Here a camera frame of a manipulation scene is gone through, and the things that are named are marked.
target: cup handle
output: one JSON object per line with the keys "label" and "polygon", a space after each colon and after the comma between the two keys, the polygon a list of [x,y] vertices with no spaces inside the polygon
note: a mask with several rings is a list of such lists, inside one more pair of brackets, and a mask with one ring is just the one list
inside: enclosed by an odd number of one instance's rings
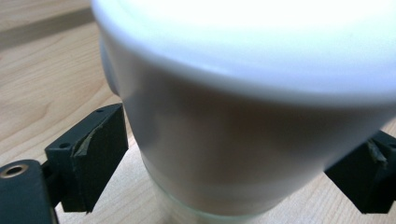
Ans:
{"label": "cup handle", "polygon": [[103,70],[105,71],[105,77],[107,80],[108,87],[113,91],[114,94],[119,95],[118,85],[114,80],[114,72],[113,66],[111,65],[110,60],[108,59],[107,52],[103,40],[100,40],[100,55],[102,59]]}

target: screw hole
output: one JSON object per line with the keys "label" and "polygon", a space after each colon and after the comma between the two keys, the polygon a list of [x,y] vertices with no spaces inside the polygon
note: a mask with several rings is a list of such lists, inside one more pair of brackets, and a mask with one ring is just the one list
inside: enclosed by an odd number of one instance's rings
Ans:
{"label": "screw hole", "polygon": [[66,148],[66,147],[70,147],[70,143],[62,143],[59,145],[59,148]]}
{"label": "screw hole", "polygon": [[11,178],[14,177],[16,175],[20,175],[23,172],[25,172],[27,170],[28,166],[25,164],[19,164],[19,165],[15,165],[15,166],[11,166],[8,169],[6,169],[5,171],[3,171],[0,174],[0,177],[2,178]]}

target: cup body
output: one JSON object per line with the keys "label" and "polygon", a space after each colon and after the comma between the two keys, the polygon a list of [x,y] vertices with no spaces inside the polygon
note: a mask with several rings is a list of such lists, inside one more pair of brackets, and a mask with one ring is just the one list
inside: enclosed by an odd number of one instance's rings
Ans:
{"label": "cup body", "polygon": [[107,79],[148,172],[190,209],[230,217],[265,212],[395,114],[395,100],[355,104],[362,96],[346,93],[350,102],[340,94],[338,104],[320,92],[294,101],[304,95],[242,91],[260,86],[157,57],[94,11]]}

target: white ceramic cup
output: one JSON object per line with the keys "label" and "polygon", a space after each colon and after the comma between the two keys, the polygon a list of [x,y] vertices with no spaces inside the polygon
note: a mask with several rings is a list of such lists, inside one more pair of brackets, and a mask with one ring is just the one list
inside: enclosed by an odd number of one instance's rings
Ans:
{"label": "white ceramic cup", "polygon": [[92,1],[148,172],[194,210],[262,213],[396,114],[394,3],[274,2]]}

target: wood grain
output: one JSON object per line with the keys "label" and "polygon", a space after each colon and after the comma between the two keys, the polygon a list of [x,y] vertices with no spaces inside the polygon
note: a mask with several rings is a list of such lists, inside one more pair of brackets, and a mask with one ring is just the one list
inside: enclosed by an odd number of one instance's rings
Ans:
{"label": "wood grain", "polygon": [[[0,51],[0,165],[22,159],[43,162],[43,149],[50,142],[94,109],[120,101],[104,78],[95,23],[71,17],[64,22],[68,28],[59,29],[50,22],[88,6],[88,1],[81,0],[1,1],[0,43],[6,38],[12,47],[7,45]],[[29,24],[42,21],[47,21],[46,29],[56,32],[24,38],[16,44],[10,41],[9,30],[28,29]],[[384,130],[396,135],[396,120]],[[128,134],[130,150],[93,213],[66,214],[58,206],[61,223],[161,223],[130,129]],[[387,215],[362,215],[325,175],[320,175],[264,214],[261,223],[390,224],[396,223],[396,209]]]}

